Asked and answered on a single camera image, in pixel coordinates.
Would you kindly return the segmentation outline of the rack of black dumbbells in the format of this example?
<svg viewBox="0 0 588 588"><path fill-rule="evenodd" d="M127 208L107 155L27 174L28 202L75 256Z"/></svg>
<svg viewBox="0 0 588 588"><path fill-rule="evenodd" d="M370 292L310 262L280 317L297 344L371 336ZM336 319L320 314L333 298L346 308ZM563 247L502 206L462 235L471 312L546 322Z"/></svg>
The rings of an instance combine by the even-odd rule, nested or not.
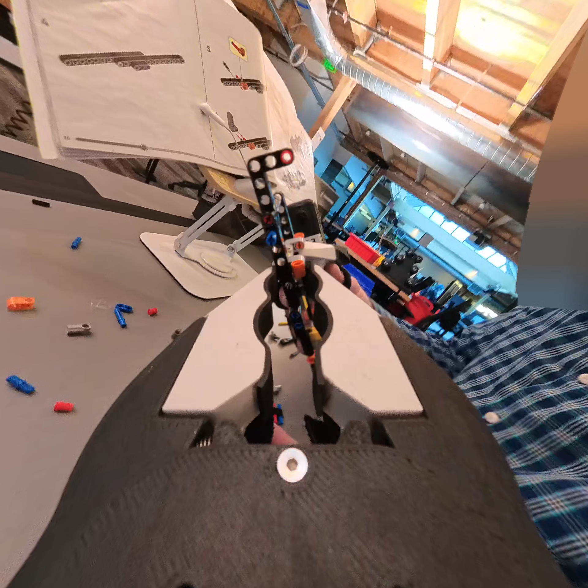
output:
<svg viewBox="0 0 588 588"><path fill-rule="evenodd" d="M423 257L410 249L396 254L393 258L385 258L379 265L379 271L400 289L407 293L415 293L416 286L420 284L420 280L415 276L420 271L419 264L422 261Z"/></svg>

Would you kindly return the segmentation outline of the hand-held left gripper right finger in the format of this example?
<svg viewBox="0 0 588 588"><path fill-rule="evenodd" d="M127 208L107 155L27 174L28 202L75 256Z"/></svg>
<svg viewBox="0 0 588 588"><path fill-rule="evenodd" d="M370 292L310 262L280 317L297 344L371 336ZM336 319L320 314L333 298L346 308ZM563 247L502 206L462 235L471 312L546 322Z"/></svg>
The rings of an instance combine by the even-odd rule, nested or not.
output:
<svg viewBox="0 0 588 588"><path fill-rule="evenodd" d="M316 271L315 311L325 332L315 351L313 404L320 420L350 421L424 415L381 317L325 271Z"/></svg>

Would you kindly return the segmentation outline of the red office chair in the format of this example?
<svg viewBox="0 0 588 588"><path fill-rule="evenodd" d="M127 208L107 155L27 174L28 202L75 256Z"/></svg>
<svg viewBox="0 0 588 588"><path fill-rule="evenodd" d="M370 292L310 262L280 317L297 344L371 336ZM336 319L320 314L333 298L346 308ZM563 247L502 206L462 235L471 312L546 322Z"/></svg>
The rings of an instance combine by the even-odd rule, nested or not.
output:
<svg viewBox="0 0 588 588"><path fill-rule="evenodd" d="M436 312L435 304L420 293L414 293L408 302L397 302L394 305L394 315L413 326L434 316Z"/></svg>

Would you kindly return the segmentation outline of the black lego chassis assembly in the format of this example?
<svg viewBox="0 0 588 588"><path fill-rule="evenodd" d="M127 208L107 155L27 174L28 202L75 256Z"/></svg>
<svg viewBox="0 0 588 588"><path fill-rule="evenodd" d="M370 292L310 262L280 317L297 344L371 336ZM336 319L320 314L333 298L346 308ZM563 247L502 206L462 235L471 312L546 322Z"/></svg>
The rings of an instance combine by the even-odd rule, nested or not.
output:
<svg viewBox="0 0 588 588"><path fill-rule="evenodd" d="M293 163L291 149L282 149L251 158L247 170L261 212L265 243L271 250L272 278L276 301L285 310L291 336L299 352L315 368L316 351L322 336L315 326L314 309L318 278L311 258L304 253L305 239L293 229L285 196L270 186L269 172Z"/></svg>

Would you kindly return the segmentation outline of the person's plaid shirt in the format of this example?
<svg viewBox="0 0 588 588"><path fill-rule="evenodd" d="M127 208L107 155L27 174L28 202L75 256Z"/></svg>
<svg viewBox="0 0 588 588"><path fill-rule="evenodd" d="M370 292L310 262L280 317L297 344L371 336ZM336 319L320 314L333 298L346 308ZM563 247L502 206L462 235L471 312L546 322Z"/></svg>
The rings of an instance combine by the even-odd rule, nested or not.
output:
<svg viewBox="0 0 588 588"><path fill-rule="evenodd" d="M449 343L537 529L587 587L587 312L520 306Z"/></svg>

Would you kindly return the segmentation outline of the silver ventilation duct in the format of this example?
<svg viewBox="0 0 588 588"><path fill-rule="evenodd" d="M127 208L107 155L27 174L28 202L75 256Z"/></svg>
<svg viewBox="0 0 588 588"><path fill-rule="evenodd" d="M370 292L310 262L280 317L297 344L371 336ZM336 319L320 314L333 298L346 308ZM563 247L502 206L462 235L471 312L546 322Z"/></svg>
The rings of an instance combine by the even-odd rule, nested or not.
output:
<svg viewBox="0 0 588 588"><path fill-rule="evenodd" d="M478 124L473 118L459 114L457 109L444 107L430 93L416 88L402 89L400 82L387 80L383 73L357 60L342 47L329 24L326 1L309 1L308 5L303 17L316 44L337 71L504 171L526 183L533 183L539 166L539 156L533 151L488 126Z"/></svg>

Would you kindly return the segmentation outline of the black office chair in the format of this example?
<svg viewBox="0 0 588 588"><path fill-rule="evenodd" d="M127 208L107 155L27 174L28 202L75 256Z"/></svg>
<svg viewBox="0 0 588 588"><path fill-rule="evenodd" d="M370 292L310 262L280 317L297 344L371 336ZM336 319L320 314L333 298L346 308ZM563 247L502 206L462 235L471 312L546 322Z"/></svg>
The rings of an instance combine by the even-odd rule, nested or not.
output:
<svg viewBox="0 0 588 588"><path fill-rule="evenodd" d="M432 317L432 322L428 327L428 330L433 330L433 325L437 325L438 329L435 331L436 334L441 336L447 333L455 334L455 330L459 325L462 315L467 313L472 306L471 300L464 300L459 304L448 306L447 308L437 312Z"/></svg>

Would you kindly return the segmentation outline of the red storage bin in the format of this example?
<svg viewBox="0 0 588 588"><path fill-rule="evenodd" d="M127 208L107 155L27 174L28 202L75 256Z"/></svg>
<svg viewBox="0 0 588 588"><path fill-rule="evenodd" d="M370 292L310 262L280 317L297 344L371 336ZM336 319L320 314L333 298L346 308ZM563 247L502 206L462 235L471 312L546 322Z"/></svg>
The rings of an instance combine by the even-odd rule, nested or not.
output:
<svg viewBox="0 0 588 588"><path fill-rule="evenodd" d="M383 260L383 256L378 251L353 233L349 234L348 239L345 241L345 246L370 265L377 267Z"/></svg>

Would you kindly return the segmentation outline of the white book stand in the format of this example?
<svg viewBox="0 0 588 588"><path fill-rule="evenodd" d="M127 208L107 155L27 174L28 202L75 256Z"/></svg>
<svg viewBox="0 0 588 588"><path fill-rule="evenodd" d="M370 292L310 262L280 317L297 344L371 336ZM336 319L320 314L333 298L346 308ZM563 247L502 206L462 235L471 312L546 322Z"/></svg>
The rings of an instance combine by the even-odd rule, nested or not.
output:
<svg viewBox="0 0 588 588"><path fill-rule="evenodd" d="M206 166L201 170L207 186L220 192L218 202L178 236L143 232L139 239L187 293L207 300L228 298L258 275L239 252L264 234L259 205L245 178ZM227 245L202 239L237 206L254 223L251 230Z"/></svg>

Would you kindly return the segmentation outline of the lego instruction booklet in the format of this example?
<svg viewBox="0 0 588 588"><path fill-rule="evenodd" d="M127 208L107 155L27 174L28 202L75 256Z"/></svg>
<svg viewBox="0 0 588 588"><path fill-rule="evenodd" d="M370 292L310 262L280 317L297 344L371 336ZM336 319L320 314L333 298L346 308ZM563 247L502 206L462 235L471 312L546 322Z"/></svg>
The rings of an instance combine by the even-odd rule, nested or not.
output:
<svg viewBox="0 0 588 588"><path fill-rule="evenodd" d="M11 3L44 158L158 158L246 177L251 158L291 149L272 186L288 202L316 198L311 139L231 1Z"/></svg>

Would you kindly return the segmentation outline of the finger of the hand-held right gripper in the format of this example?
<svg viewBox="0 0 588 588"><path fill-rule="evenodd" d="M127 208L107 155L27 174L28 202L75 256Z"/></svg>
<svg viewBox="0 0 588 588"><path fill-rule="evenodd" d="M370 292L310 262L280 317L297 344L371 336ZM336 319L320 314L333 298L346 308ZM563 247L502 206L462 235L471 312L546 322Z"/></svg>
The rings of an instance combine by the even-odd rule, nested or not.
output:
<svg viewBox="0 0 588 588"><path fill-rule="evenodd" d="M303 241L300 255L305 262L334 263L337 261L337 247L327 243Z"/></svg>

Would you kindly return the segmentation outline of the person's right hand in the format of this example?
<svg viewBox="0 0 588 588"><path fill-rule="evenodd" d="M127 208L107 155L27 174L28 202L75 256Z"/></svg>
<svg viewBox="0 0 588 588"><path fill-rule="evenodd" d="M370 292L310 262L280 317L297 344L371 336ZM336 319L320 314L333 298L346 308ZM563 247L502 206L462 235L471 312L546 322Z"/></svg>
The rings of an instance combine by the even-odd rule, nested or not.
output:
<svg viewBox="0 0 588 588"><path fill-rule="evenodd" d="M360 287L356 278L350 275L345 267L336 262L327 262L325 264L325 271L373 310L376 309L374 301Z"/></svg>

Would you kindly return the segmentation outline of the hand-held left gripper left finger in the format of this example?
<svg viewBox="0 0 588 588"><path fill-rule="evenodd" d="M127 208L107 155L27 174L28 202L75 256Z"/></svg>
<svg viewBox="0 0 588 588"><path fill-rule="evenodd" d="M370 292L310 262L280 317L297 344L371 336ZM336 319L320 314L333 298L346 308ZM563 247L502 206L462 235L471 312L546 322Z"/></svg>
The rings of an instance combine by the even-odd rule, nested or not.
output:
<svg viewBox="0 0 588 588"><path fill-rule="evenodd" d="M240 428L259 415L273 421L271 273L266 269L207 315L164 401L164 415Z"/></svg>

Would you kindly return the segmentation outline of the page holder clip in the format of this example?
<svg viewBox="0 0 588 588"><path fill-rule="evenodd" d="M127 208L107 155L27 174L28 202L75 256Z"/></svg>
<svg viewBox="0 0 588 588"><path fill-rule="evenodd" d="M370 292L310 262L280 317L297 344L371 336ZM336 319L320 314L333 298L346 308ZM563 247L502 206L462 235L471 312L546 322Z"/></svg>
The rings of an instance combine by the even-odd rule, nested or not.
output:
<svg viewBox="0 0 588 588"><path fill-rule="evenodd" d="M238 138L236 137L236 134L233 130L231 130L228 122L225 122L211 107L209 104L207 103L203 103L199 105L199 108L202 112L202 114L204 114L209 120L214 121L217 125L219 125L221 128L225 129L230 136L233 138L233 141L237 144L238 143Z"/></svg>

